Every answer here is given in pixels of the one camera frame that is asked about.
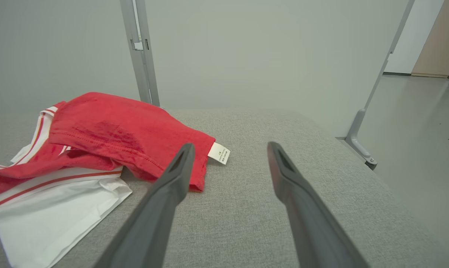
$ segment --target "gray table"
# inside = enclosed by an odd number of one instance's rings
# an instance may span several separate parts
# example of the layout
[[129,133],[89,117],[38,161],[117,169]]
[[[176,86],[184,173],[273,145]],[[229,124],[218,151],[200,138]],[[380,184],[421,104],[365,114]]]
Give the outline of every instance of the gray table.
[[[364,163],[339,141],[292,112],[186,110],[171,115],[231,151],[210,159],[203,193],[177,207],[165,267],[296,267],[289,221],[274,195],[268,141],[279,142],[373,266],[446,265],[440,244]],[[29,143],[36,114],[0,116],[0,163]],[[125,170],[134,193],[55,267],[91,267],[150,184]],[[0,243],[0,268],[8,267]]]

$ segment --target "clothing tag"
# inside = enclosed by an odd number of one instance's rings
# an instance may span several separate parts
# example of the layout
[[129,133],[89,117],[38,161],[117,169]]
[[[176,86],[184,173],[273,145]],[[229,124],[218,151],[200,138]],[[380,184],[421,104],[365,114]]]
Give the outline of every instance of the clothing tag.
[[213,143],[208,156],[225,165],[228,161],[230,152],[230,150],[226,149],[226,147],[221,144]]

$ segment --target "floor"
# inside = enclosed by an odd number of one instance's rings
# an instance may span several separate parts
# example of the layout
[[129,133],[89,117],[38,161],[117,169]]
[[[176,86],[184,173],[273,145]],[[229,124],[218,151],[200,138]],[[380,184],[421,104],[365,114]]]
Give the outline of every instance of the floor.
[[384,75],[358,137],[374,172],[449,253],[449,80]]

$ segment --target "white wall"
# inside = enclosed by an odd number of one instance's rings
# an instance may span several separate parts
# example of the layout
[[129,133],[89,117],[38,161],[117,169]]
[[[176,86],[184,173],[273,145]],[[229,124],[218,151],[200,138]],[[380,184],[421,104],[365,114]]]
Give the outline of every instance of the white wall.
[[289,109],[346,136],[407,0],[145,0],[164,108]]
[[139,99],[119,0],[0,0],[0,112],[90,91]]
[[385,71],[411,73],[428,39],[444,0],[415,0]]

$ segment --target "black rubber foot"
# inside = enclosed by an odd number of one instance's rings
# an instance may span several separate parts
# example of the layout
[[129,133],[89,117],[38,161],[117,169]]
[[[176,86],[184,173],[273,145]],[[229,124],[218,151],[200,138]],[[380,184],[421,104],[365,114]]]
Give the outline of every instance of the black rubber foot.
[[369,161],[365,161],[365,165],[367,165],[371,170],[375,170],[376,165],[370,163]]

